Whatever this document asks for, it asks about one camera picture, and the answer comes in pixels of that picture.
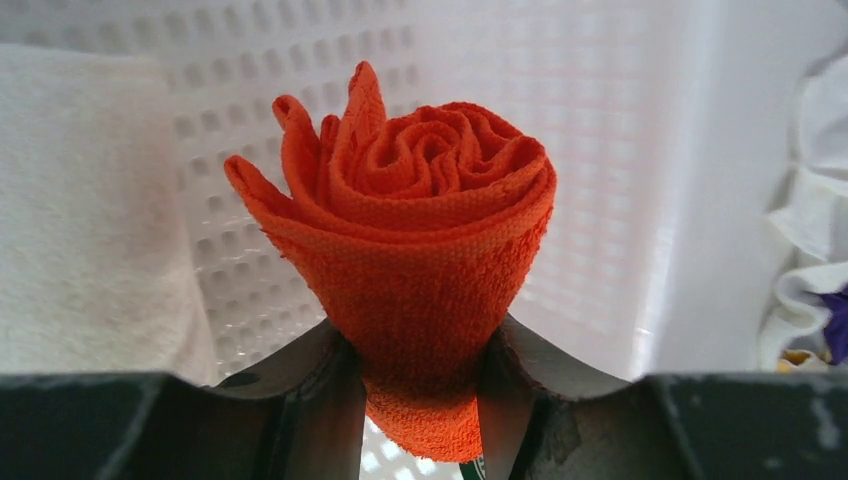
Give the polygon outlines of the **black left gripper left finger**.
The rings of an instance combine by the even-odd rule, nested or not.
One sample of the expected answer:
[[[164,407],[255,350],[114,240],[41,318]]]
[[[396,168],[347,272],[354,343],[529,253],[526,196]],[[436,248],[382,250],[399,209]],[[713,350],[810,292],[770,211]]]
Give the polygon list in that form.
[[[5,479],[355,479],[365,392],[322,322],[215,387],[164,372],[5,376]]]

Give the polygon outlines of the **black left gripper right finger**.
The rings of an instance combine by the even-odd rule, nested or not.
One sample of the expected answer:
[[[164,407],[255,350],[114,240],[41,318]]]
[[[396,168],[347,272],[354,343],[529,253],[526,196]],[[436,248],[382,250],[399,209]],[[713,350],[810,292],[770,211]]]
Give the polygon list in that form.
[[[596,370],[507,318],[478,386],[490,479],[843,479],[847,375]]]

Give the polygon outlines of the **purple towel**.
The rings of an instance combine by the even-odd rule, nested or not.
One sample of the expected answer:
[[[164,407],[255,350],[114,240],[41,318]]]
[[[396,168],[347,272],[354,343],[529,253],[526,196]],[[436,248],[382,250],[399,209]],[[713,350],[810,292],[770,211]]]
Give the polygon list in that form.
[[[830,312],[823,330],[828,363],[840,365],[847,358],[847,286],[837,292],[821,294],[820,298]]]

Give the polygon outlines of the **orange towel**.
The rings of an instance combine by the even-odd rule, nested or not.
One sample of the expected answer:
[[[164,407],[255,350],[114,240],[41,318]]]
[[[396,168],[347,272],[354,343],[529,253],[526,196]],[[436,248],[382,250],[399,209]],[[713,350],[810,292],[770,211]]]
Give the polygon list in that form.
[[[545,148],[473,103],[389,117],[367,62],[343,115],[272,110],[287,190],[239,155],[230,184],[355,348],[373,422],[412,455],[477,458],[482,358],[554,208]]]

